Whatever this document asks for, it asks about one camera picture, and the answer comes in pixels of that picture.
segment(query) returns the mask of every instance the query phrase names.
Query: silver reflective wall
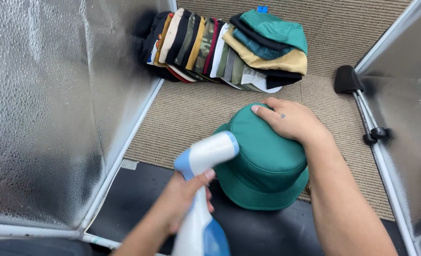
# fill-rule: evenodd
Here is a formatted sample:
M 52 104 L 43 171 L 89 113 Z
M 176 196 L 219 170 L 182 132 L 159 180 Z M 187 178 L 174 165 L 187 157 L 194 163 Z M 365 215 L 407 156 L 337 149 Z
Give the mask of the silver reflective wall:
M 421 255 L 421 2 L 360 67 L 358 76 L 378 125 L 391 128 L 383 156 Z
M 76 229 L 159 79 L 131 32 L 169 0 L 0 0 L 0 223 Z

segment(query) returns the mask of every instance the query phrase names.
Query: blue and white steamer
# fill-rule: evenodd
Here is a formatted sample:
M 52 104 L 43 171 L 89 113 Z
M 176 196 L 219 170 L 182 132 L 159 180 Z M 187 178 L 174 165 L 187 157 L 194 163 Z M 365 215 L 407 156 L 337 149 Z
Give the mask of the blue and white steamer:
M 231 160 L 239 144 L 231 132 L 223 131 L 205 138 L 180 154 L 174 169 L 189 180 L 212 167 Z M 225 233 L 207 209 L 206 189 L 200 188 L 188 215 L 177 232 L 171 256 L 229 256 Z

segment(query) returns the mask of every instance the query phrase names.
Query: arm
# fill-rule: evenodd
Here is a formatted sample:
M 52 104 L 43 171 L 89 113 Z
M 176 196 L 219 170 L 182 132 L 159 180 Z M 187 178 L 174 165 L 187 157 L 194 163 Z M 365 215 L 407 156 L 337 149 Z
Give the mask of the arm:
M 214 177 L 215 172 L 208 170 L 186 182 L 180 173 L 174 172 L 155 204 L 113 256 L 154 256 L 165 239 L 179 230 L 196 191 L 206 186 Z M 206 196 L 209 212 L 213 212 L 208 189 Z
M 274 111 L 252 107 L 282 137 L 300 142 L 307 156 L 316 233 L 326 255 L 396 256 L 375 211 L 361 194 L 330 131 L 297 102 L 266 99 Z

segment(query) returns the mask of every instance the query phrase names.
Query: beige carpet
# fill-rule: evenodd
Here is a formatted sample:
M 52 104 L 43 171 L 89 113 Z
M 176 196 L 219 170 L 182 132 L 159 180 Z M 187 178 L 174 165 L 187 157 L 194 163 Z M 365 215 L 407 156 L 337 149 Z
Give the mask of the beige carpet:
M 310 107 L 332 131 L 362 193 L 379 217 L 394 220 L 352 96 L 336 95 L 337 67 L 355 65 L 402 13 L 409 0 L 178 0 L 178 6 L 204 16 L 230 16 L 263 4 L 284 20 L 301 23 L 309 43 L 304 79 L 278 93 L 246 92 L 212 83 L 165 82 L 125 157 L 172 168 L 185 148 L 213 133 L 240 108 L 275 96 Z M 300 199 L 309 201 L 302 193 Z

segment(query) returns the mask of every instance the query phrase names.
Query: bucket hat brim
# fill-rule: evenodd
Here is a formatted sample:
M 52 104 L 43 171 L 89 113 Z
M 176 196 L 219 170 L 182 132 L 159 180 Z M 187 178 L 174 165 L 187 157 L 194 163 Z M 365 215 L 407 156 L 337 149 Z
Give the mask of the bucket hat brim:
M 221 125 L 215 133 L 228 131 L 227 123 Z M 219 183 L 225 194 L 238 206 L 249 210 L 281 210 L 290 206 L 305 189 L 308 182 L 308 168 L 300 174 L 293 186 L 277 192 L 265 193 L 244 183 L 229 168 L 227 163 L 214 167 Z

